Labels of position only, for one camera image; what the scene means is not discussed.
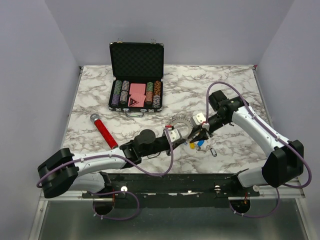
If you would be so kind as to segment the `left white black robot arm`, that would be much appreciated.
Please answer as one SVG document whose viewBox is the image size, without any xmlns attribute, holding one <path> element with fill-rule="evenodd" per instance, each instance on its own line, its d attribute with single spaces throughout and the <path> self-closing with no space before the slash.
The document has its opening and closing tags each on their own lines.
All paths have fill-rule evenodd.
<svg viewBox="0 0 320 240">
<path fill-rule="evenodd" d="M 89 175 L 97 182 L 93 186 L 81 183 L 78 190 L 93 192 L 104 198 L 110 194 L 111 185 L 103 180 L 99 172 L 135 167 L 149 175 L 150 172 L 139 166 L 142 157 L 161 152 L 173 156 L 173 150 L 185 141 L 178 129 L 166 127 L 161 137 L 156 137 L 150 129 L 144 129 L 129 142 L 105 152 L 73 154 L 69 148 L 61 148 L 38 166 L 39 181 L 36 186 L 42 189 L 45 198 L 51 199 L 70 190 L 75 186 L 76 179 Z"/>
</svg>

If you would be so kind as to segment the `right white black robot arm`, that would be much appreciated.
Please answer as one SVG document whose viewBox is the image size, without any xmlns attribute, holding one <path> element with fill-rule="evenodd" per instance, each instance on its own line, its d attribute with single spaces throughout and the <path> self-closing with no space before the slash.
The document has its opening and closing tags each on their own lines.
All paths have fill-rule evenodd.
<svg viewBox="0 0 320 240">
<path fill-rule="evenodd" d="M 263 166 L 235 175 L 235 180 L 230 183 L 234 195 L 241 196 L 254 185 L 277 188 L 303 173 L 304 146 L 299 140 L 291 141 L 277 133 L 239 96 L 229 99 L 218 90 L 208 97 L 208 102 L 216 113 L 209 118 L 202 113 L 191 117 L 193 129 L 188 139 L 192 143 L 207 140 L 216 130 L 234 123 L 260 146 L 267 157 Z"/>
</svg>

